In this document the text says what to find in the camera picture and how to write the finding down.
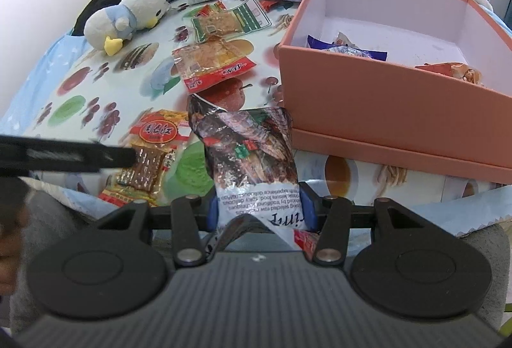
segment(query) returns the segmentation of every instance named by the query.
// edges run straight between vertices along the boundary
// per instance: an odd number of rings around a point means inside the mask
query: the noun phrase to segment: gray pants
[[[29,205],[31,222],[24,230],[25,247],[22,256],[18,288],[11,297],[10,326],[13,333],[33,323],[42,313],[27,287],[26,268],[38,252],[66,238],[87,223],[76,212],[63,206],[44,192],[37,192]],[[492,268],[491,288],[479,315],[493,328],[501,326],[508,287],[510,249],[508,237],[499,225],[491,225],[462,238],[479,250]]]

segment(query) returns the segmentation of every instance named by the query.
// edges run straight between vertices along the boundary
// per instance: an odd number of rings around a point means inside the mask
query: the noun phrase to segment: plush toy
[[[171,0],[121,0],[116,6],[95,12],[84,27],[87,41],[112,56],[123,40],[131,40],[135,30],[151,29],[167,12]]]

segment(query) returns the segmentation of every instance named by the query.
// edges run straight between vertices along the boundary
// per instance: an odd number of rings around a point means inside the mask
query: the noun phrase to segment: cardboard box
[[[307,47],[340,31],[388,60]],[[512,183],[512,39],[473,0],[303,0],[279,61],[295,148]],[[414,68],[441,62],[483,86]]]

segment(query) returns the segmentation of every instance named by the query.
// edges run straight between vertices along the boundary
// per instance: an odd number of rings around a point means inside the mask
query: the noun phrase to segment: person's hand
[[[22,238],[21,229],[29,222],[29,212],[22,208],[16,227],[5,236],[0,236],[0,295],[12,295],[16,290],[16,278],[20,267]]]

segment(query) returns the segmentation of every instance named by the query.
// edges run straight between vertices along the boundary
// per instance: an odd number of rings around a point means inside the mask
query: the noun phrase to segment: bed
[[[475,1],[492,9],[487,0]],[[227,7],[240,3],[239,0],[224,2]],[[183,18],[192,15],[196,8],[184,4],[184,0],[173,1],[173,11],[154,29],[135,35],[113,57],[92,50],[84,37],[63,35],[47,50],[15,95],[0,120],[0,132],[117,145],[143,111],[185,111],[186,90],[170,58],[171,51],[184,42]],[[378,0],[375,6],[379,9]],[[276,46],[295,10],[296,6],[271,11],[272,27],[234,41],[257,66],[210,92],[209,101],[224,101],[223,104],[231,101],[231,106],[241,109],[276,105],[280,99]],[[156,77],[162,71],[168,73],[163,86]],[[91,105],[96,104],[98,111],[86,121]],[[108,133],[101,131],[106,109],[118,110],[120,117]],[[191,155],[202,153],[197,141],[191,141],[189,147]],[[497,185],[478,179],[420,173],[300,150],[294,156],[300,180],[306,180],[319,194],[346,196],[360,205],[371,204],[376,197],[386,195],[457,236],[511,218],[508,202],[512,202],[512,187],[496,188]],[[96,198],[108,172],[36,175],[37,179],[27,182],[88,218],[97,219],[115,209]],[[189,180],[176,175],[176,171],[170,173],[168,200],[185,193],[199,193],[205,188],[205,184],[198,186]],[[368,232],[352,235],[351,253],[358,252],[368,241]]]

